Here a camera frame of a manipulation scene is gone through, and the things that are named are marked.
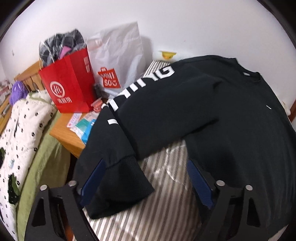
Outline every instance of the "white plastic bag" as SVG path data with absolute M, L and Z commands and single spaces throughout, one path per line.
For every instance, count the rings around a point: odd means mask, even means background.
M 146 63 L 137 22 L 100 31 L 87 40 L 87 49 L 95 81 L 108 98 L 144 74 Z

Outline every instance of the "white printed lettering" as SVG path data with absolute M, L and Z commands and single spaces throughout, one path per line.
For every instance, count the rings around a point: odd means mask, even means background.
M 62 90 L 61 90 L 61 88 L 59 86 L 54 85 L 53 88 L 54 88 L 55 93 L 57 93 L 57 94 L 62 93 Z
M 155 73 L 160 79 L 163 79 L 166 77 L 170 77 L 175 72 L 171 66 L 164 67 L 163 72 L 165 72 L 165 71 L 168 71 L 168 73 L 162 74 L 159 70 L 155 71 Z
M 118 110 L 118 105 L 115 103 L 113 99 L 110 100 L 109 104 L 112 106 L 114 111 Z
M 158 80 L 158 78 L 153 73 L 150 73 L 149 75 L 146 75 L 143 78 L 150 78 L 150 79 L 153 79 L 154 81 L 157 81 Z
M 117 120 L 115 120 L 115 119 L 109 119 L 108 123 L 109 123 L 109 125 L 118 124 Z
M 66 101 L 67 101 L 68 103 L 72 103 L 72 100 L 71 100 L 70 97 L 66 97 Z
M 135 92 L 135 91 L 138 89 L 138 87 L 137 87 L 134 83 L 132 83 L 132 84 L 130 85 L 130 88 L 131 88 L 131 90 L 132 90 L 133 92 Z
M 123 91 L 121 91 L 117 96 L 120 96 L 120 95 L 124 95 L 126 98 L 130 97 L 130 93 L 127 89 L 124 89 Z
M 144 86 L 146 86 L 146 84 L 144 83 L 144 81 L 142 79 L 138 79 L 137 83 L 143 88 Z

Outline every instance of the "purple plush toy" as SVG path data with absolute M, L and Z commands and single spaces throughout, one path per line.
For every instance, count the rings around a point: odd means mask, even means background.
M 16 81 L 12 86 L 9 103 L 13 106 L 20 99 L 25 99 L 28 95 L 28 90 L 21 81 Z

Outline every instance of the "striped fabric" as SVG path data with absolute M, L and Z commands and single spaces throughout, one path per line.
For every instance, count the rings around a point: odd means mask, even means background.
M 153 61 L 144 76 L 169 65 Z M 110 217 L 85 216 L 100 241 L 193 241 L 200 226 L 189 180 L 185 141 L 178 141 L 139 163 L 155 192 L 132 208 Z M 284 227 L 269 241 L 277 241 Z

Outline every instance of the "clear plastic bag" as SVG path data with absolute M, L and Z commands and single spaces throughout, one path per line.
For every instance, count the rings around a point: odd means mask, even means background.
M 100 31 L 87 40 L 87 49 L 95 81 L 107 98 L 143 76 L 146 63 L 137 22 Z
M 64 34 L 55 34 L 39 44 L 39 57 L 42 60 L 43 67 L 46 67 L 55 61 L 71 54 L 77 50 L 83 49 L 86 44 L 81 33 L 74 29 Z

